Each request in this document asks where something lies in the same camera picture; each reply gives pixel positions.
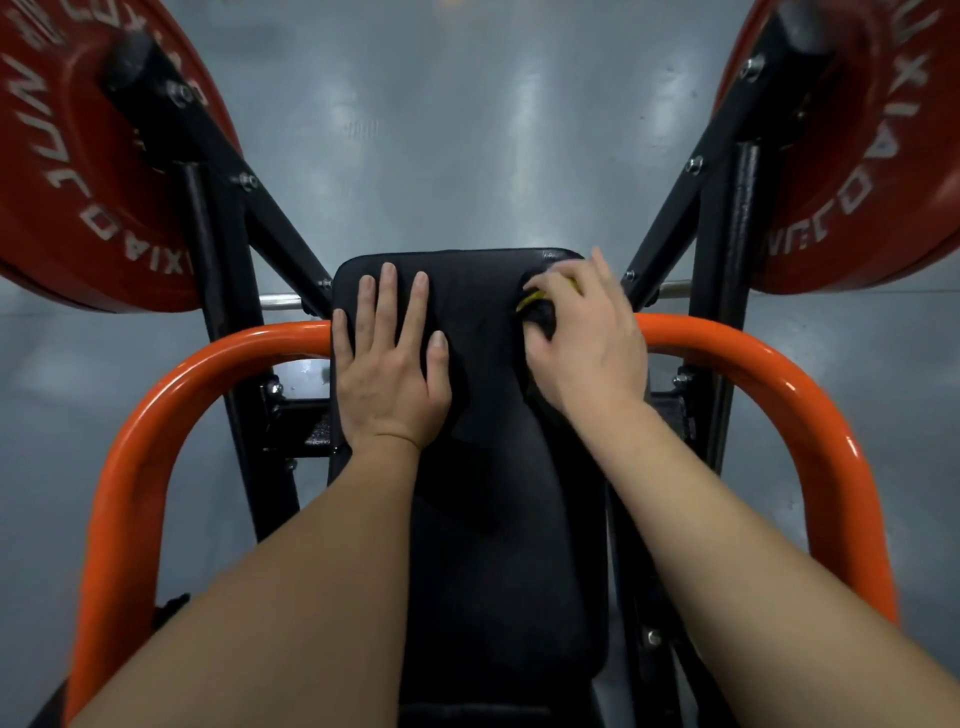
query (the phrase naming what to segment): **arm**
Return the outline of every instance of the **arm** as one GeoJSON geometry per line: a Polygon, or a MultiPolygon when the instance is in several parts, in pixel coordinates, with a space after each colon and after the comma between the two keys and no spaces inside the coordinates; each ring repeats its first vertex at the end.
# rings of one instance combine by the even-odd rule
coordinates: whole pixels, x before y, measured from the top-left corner
{"type": "Polygon", "coordinates": [[[396,346],[393,266],[374,314],[375,289],[361,281],[355,357],[334,316],[343,473],[144,645],[73,728],[396,726],[414,481],[450,390],[442,334],[420,372],[426,276],[396,346]]]}
{"type": "Polygon", "coordinates": [[[645,344],[599,253],[531,285],[557,308],[551,342],[526,331],[538,386],[626,504],[745,728],[960,724],[957,682],[727,489],[644,403],[645,344]]]}

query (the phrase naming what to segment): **orange frame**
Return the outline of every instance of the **orange frame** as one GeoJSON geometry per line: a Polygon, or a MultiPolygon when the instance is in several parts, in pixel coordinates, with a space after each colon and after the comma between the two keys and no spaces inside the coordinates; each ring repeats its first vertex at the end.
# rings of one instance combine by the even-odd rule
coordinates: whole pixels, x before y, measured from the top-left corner
{"type": "MultiPolygon", "coordinates": [[[[710,367],[759,404],[797,467],[811,555],[896,622],[873,476],[827,395],[782,354],[741,331],[686,316],[637,314],[636,319],[651,352],[710,367]]],[[[167,485],[194,424],[241,379],[276,364],[329,356],[326,321],[241,331],[186,359],[127,419],[93,503],[67,723],[153,634],[167,485]]]]}

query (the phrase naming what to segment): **silver bolt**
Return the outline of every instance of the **silver bolt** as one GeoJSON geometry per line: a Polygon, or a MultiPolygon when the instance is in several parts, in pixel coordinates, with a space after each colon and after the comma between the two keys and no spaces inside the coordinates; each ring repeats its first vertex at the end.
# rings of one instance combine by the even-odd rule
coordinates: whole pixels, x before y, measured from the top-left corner
{"type": "Polygon", "coordinates": [[[766,68],[766,66],[767,57],[762,53],[758,53],[751,59],[747,59],[747,62],[740,68],[740,79],[746,81],[748,84],[752,84],[760,77],[760,74],[763,73],[763,69],[766,68]]]}
{"type": "Polygon", "coordinates": [[[241,172],[236,177],[231,177],[230,181],[239,185],[244,192],[253,192],[260,186],[260,180],[249,172],[241,172]]]}
{"type": "Polygon", "coordinates": [[[687,160],[684,171],[688,175],[699,175],[704,171],[704,158],[699,155],[697,157],[691,157],[687,160]]]}
{"type": "Polygon", "coordinates": [[[678,372],[673,377],[673,386],[677,389],[683,389],[691,381],[693,381],[693,376],[689,372],[678,372]]]}
{"type": "Polygon", "coordinates": [[[663,636],[660,634],[659,629],[648,629],[643,637],[647,646],[650,648],[656,648],[663,644],[663,636]]]}
{"type": "Polygon", "coordinates": [[[178,109],[183,109],[187,104],[193,103],[193,89],[187,84],[178,84],[176,81],[168,81],[167,97],[178,109]]]}

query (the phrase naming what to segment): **weight plate hub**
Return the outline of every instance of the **weight plate hub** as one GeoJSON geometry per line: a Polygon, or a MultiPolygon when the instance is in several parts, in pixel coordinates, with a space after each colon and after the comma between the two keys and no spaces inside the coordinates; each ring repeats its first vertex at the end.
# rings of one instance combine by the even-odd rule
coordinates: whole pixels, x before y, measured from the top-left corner
{"type": "Polygon", "coordinates": [[[10,0],[0,18],[0,275],[105,311],[185,311],[196,290],[164,175],[97,86],[125,31],[155,38],[236,144],[200,57],[158,0],[10,0]]]}
{"type": "MultiPolygon", "coordinates": [[[[782,151],[754,288],[853,289],[902,278],[960,245],[960,3],[816,0],[836,59],[782,151]]],[[[717,105],[776,0],[754,5],[717,105]]]]}

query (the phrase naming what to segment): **glossy floor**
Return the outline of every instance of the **glossy floor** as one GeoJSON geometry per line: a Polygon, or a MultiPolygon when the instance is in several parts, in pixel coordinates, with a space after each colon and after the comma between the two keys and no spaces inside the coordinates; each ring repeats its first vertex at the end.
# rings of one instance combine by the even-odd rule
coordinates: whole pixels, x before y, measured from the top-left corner
{"type": "MultiPolygon", "coordinates": [[[[330,270],[383,250],[603,246],[625,267],[708,120],[749,0],[169,0],[248,160],[330,270]]],[[[284,291],[266,266],[264,293],[284,291]]],[[[675,278],[687,278],[686,260],[675,278]]],[[[754,296],[747,329],[835,398],[886,508],[906,628],[960,673],[960,259],[879,291],[754,296]]],[[[665,303],[660,310],[680,310],[665,303]]],[[[272,314],[272,320],[287,318],[272,314]]],[[[105,316],[0,281],[0,723],[67,669],[86,514],[126,415],[205,343],[199,314],[105,316]]],[[[671,363],[655,365],[669,384],[671,363]]],[[[288,394],[323,390],[290,366],[288,394]]],[[[325,483],[301,462],[301,497],[325,483]]],[[[783,445],[734,407],[726,478],[803,542],[783,445]]],[[[161,599],[253,545],[221,407],[171,488],[161,599]]],[[[625,726],[614,646],[598,686],[625,726]]]]}

